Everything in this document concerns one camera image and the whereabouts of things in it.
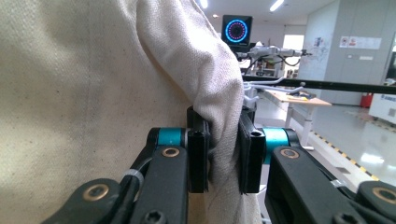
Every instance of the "white cabinet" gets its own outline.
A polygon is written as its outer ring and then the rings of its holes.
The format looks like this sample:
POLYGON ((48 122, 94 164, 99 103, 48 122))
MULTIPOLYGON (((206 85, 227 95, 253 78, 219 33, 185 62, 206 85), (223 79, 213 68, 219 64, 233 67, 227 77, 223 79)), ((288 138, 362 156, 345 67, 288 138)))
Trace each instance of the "white cabinet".
POLYGON ((396 95, 374 94, 369 115, 396 124, 396 95))

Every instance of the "white cloth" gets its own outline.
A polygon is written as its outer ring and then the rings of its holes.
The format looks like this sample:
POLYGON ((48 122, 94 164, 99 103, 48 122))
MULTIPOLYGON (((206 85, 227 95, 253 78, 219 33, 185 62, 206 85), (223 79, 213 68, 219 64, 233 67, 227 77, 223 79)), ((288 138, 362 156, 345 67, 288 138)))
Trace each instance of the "white cloth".
POLYGON ((238 190, 238 63, 192 0, 6 0, 0 21, 0 223, 41 222, 81 184, 120 181, 149 129, 185 127, 190 105, 214 146, 190 223, 260 223, 238 190))

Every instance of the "poster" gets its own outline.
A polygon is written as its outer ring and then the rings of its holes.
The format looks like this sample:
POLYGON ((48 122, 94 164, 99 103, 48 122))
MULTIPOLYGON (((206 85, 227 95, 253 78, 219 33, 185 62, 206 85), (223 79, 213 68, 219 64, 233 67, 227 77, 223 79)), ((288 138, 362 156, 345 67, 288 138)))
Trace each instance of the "poster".
POLYGON ((349 36, 341 36, 340 40, 340 48, 347 48, 347 44, 349 42, 349 36))
POLYGON ((314 47, 320 47, 320 45, 323 45, 323 41, 324 39, 322 37, 315 38, 314 47))
POLYGON ((340 48, 349 49, 379 49, 382 38, 364 36, 341 36, 340 48))

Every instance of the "ceiling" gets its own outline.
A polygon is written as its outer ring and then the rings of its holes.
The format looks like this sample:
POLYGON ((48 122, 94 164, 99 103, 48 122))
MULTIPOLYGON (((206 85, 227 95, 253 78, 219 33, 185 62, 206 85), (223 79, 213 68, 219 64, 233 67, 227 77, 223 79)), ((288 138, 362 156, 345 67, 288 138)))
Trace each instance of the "ceiling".
POLYGON ((275 12, 269 8, 276 0, 207 0, 203 12, 212 23, 223 15, 253 16, 255 24, 306 25, 308 15, 335 0, 285 0, 275 12))

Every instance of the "floor marking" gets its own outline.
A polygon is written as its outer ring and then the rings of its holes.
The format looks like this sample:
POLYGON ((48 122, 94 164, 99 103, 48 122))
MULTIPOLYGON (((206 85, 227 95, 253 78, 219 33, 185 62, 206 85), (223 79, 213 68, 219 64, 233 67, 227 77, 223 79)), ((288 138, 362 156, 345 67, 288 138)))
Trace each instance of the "floor marking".
POLYGON ((352 164, 356 165, 359 169, 361 169, 361 171, 363 171, 364 173, 366 173, 368 176, 370 176, 373 180, 379 180, 378 177, 376 177, 375 175, 371 174, 370 172, 368 172, 364 167, 360 166, 356 161, 352 160, 350 157, 348 157, 348 155, 341 151, 338 147, 335 147, 332 143, 330 143, 329 141, 327 141, 324 137, 320 136, 318 133, 315 133, 313 131, 311 131, 314 135, 316 135, 318 138, 320 138, 323 142, 325 142, 327 145, 329 145, 330 147, 332 147, 336 152, 340 153, 341 156, 343 156, 344 158, 346 158, 347 160, 349 160, 352 164))
POLYGON ((393 132, 393 133, 396 133, 396 129, 395 128, 389 127, 390 124, 387 125, 387 123, 385 123, 382 120, 373 120, 371 118, 361 117, 361 116, 359 116, 359 113, 353 113, 353 112, 349 112, 349 111, 344 111, 344 112, 346 114, 350 115, 350 116, 353 116, 355 118, 361 119, 361 120, 366 121, 368 123, 374 124, 377 127, 380 127, 382 129, 385 129, 385 130, 393 132))

